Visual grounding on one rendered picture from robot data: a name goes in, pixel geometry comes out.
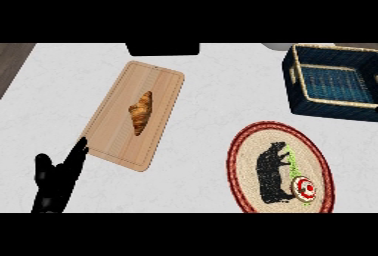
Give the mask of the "red and white cupcake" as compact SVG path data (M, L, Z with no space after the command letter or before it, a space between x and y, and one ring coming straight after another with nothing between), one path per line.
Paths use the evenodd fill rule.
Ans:
M310 179L304 176L296 176L290 182L290 192L295 198L308 203L315 198L315 187Z

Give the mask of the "round woven bear placemat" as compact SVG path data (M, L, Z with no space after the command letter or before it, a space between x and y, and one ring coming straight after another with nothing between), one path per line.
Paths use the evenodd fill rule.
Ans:
M243 212L330 213L335 187L326 159L311 140L274 121L248 125L227 151L227 181ZM296 176L310 179L315 198L301 202L290 192Z

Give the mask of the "dark blue wicker basket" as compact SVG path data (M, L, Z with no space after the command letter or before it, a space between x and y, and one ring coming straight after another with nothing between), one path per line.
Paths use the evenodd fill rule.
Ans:
M293 114L378 122L378 50L293 44L282 73Z

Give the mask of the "black appliance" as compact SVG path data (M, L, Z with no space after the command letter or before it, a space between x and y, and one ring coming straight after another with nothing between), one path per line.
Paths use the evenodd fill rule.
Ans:
M186 56L199 54L197 43L126 43L132 56Z

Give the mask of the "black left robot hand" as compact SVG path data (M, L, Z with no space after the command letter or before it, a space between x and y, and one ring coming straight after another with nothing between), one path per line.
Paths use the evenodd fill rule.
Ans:
M53 165L50 157L44 153L35 156L33 181L38 190L30 209L32 213L63 212L81 174L87 153L87 139L81 138L60 164Z

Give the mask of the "golden brown croissant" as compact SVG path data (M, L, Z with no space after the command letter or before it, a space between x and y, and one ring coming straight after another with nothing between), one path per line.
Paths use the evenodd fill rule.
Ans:
M134 135L138 136L147 125L149 117L152 114L152 92L147 91L135 104L128 107L131 115Z

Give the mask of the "pale wooden cutting board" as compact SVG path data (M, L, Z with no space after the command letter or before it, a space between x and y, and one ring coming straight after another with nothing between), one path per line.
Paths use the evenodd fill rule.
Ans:
M184 75L129 61L81 133L88 153L144 171L150 165Z

